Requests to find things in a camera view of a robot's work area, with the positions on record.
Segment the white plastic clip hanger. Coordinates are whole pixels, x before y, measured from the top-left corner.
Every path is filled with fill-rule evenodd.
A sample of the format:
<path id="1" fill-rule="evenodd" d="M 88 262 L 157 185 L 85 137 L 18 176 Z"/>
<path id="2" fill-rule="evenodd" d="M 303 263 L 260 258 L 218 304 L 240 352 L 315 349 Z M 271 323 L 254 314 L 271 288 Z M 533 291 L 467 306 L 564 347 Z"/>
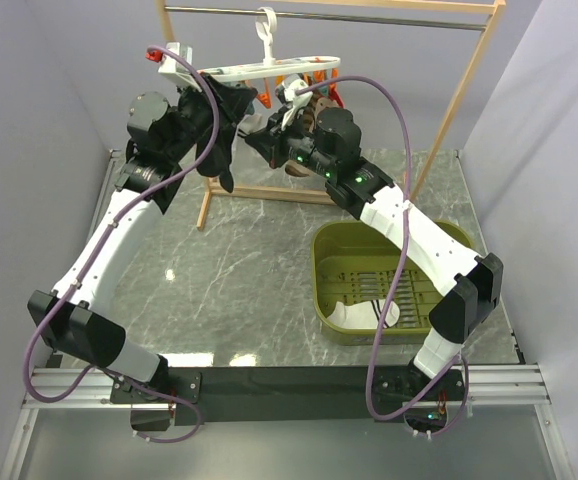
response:
<path id="1" fill-rule="evenodd" d="M 255 29 L 263 44 L 263 59 L 258 63 L 211 67 L 202 69 L 223 83 L 246 80 L 286 77 L 292 74 L 313 73 L 336 69 L 341 59 L 335 56 L 303 56 L 288 59 L 276 58 L 273 52 L 274 33 L 277 30 L 277 15 L 270 7 L 255 11 Z"/>

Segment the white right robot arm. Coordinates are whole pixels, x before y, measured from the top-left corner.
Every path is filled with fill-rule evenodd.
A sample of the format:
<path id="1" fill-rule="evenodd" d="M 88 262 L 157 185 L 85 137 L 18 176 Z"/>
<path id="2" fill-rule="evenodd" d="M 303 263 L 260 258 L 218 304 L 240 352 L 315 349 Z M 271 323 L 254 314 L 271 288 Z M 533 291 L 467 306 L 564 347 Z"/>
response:
<path id="1" fill-rule="evenodd" d="M 396 245 L 441 296 L 431 310 L 431 330 L 410 363 L 408 387 L 429 399 L 443 386 L 441 369 L 498 306 L 503 263 L 465 247 L 406 199 L 383 170 L 361 154 L 361 129 L 350 111 L 328 108 L 312 130 L 285 126 L 282 116 L 245 135 L 272 168 L 289 160 L 322 176 L 328 196 L 355 219 Z"/>

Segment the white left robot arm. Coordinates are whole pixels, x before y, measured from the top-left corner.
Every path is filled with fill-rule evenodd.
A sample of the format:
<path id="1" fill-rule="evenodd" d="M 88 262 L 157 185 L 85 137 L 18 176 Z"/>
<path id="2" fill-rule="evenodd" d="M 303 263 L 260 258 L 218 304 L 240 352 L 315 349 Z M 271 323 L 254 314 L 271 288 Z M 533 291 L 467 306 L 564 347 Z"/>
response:
<path id="1" fill-rule="evenodd" d="M 179 163 L 190 150 L 201 175 L 233 184 L 231 145 L 256 96 L 252 87 L 225 85 L 205 74 L 198 87 L 181 90 L 176 104 L 158 92 L 132 101 L 126 162 L 103 220 L 63 278 L 28 301 L 36 325 L 28 353 L 43 341 L 131 378 L 135 392 L 148 402 L 170 391 L 167 359 L 131 341 L 109 320 L 111 296 L 144 236 L 172 203 L 186 173 Z"/>

